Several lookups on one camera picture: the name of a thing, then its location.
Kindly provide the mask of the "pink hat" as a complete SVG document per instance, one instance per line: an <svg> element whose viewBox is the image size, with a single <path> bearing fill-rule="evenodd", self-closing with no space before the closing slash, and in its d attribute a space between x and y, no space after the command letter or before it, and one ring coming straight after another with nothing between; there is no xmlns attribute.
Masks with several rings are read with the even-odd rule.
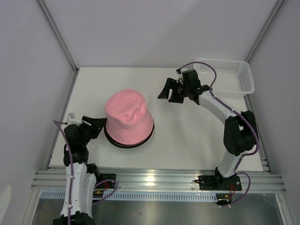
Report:
<svg viewBox="0 0 300 225"><path fill-rule="evenodd" d="M111 96L105 104L105 115L108 134L125 145L147 138L154 124L143 95L132 89Z"/></svg>

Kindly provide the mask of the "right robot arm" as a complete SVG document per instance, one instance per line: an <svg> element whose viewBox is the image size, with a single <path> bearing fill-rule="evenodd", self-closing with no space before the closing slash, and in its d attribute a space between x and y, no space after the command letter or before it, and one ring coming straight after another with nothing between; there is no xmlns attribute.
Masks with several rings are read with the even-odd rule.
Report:
<svg viewBox="0 0 300 225"><path fill-rule="evenodd" d="M213 175L201 175L195 180L200 190L241 190L237 168L249 151L258 147L255 116L251 111L238 112L222 101L208 85L202 85L194 69L181 72L177 80L167 78L159 99L182 104L190 99L217 117L224 125L224 157Z"/></svg>

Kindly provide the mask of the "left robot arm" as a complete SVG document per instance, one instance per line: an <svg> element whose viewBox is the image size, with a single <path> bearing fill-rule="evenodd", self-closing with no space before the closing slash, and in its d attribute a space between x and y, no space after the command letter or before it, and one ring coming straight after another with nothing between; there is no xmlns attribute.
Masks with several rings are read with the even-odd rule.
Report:
<svg viewBox="0 0 300 225"><path fill-rule="evenodd" d="M54 225L93 225L92 199L94 188L101 183L101 175L96 164L89 164L88 143L96 139L107 119L83 116L81 120L68 115L67 122L54 121L64 141L63 163L67 184L64 204L60 217Z"/></svg>

